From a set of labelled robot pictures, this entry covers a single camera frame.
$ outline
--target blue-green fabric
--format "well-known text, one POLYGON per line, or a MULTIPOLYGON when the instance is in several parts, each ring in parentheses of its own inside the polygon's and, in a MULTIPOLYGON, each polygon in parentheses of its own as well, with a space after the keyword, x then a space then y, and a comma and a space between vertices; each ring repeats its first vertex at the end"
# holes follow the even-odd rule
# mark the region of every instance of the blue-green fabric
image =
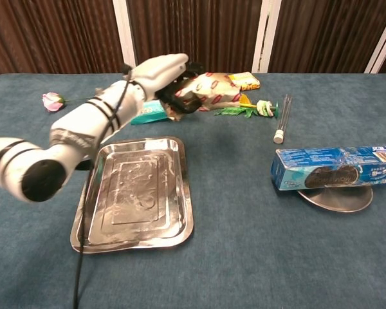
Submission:
MULTIPOLYGON (((386 75, 260 74, 253 102, 293 95, 284 144, 277 120, 187 115, 127 126, 112 140, 176 136, 185 144, 194 233, 164 250, 85 256, 81 308, 386 308, 386 187, 356 214, 278 192, 277 147, 386 145, 386 75)), ((0 136, 48 146, 41 96, 89 97, 120 75, 0 75, 0 136)), ((50 201, 0 189, 0 308, 71 308, 78 254, 69 235, 86 172, 50 201)))

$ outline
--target cookie box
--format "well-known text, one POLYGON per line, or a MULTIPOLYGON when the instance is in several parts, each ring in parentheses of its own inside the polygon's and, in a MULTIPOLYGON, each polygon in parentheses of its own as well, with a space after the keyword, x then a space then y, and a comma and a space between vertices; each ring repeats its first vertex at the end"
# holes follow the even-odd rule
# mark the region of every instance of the cookie box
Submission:
POLYGON ((386 185, 386 146, 278 149, 270 172, 279 190, 386 185))

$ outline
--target silver metal tray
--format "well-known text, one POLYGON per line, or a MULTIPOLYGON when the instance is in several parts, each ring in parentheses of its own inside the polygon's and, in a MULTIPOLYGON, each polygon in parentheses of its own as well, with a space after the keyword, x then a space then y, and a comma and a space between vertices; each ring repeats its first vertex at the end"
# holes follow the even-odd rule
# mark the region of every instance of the silver metal tray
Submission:
MULTIPOLYGON (((174 137, 109 144, 98 153, 84 220, 83 253, 171 247, 193 231, 183 143, 174 137)), ((80 250, 80 197, 70 242, 80 250)))

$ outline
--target black cable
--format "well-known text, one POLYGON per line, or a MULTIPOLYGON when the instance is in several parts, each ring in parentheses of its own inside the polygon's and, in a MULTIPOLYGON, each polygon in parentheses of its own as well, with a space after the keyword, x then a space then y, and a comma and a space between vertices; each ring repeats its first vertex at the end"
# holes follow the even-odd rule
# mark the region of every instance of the black cable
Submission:
POLYGON ((122 101, 124 99, 124 96, 127 91, 127 87, 129 86, 130 78, 131 78, 131 70, 129 69, 130 67, 125 66, 127 69, 127 80, 126 80, 126 85, 124 87, 124 90, 122 92, 122 96, 120 97, 120 100, 117 102, 117 105, 115 106, 115 110, 111 114, 109 121, 107 122, 104 130, 102 131, 102 134, 100 135, 99 139, 95 143, 95 151, 94 153, 90 156, 90 169, 89 173, 87 174, 87 180, 86 180, 86 187, 84 189, 85 195, 84 195, 84 201, 82 202, 82 217, 80 221, 80 250, 79 250, 79 255, 78 255, 78 261, 77 261, 77 267, 76 267, 76 275, 75 275, 75 288, 73 292, 73 308, 77 309, 78 308, 78 284, 80 281, 80 273, 82 270, 82 263, 83 263, 83 248, 84 248, 84 222, 85 222, 85 215, 86 215, 86 204, 87 204, 87 199, 89 198, 89 186, 90 186, 90 181, 91 181, 91 174, 93 172, 93 169, 95 168, 95 160, 100 148, 100 144, 102 143, 107 130, 109 129, 110 125, 112 124, 113 120, 116 117, 117 111, 122 104, 122 101))

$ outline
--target robotic arm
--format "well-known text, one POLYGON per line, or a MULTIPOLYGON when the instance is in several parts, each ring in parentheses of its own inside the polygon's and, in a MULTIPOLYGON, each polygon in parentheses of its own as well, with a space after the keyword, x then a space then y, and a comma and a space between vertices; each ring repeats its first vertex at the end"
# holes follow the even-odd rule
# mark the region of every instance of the robotic arm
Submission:
POLYGON ((46 150, 20 138, 0 138, 0 187, 22 201, 49 200, 68 182, 76 166, 92 155, 98 140, 111 138, 139 114, 144 101, 154 99, 183 76, 187 61, 187 55, 181 53, 141 63, 132 70, 121 102, 124 80, 56 121, 46 150), (101 137, 117 104, 114 120, 101 137))

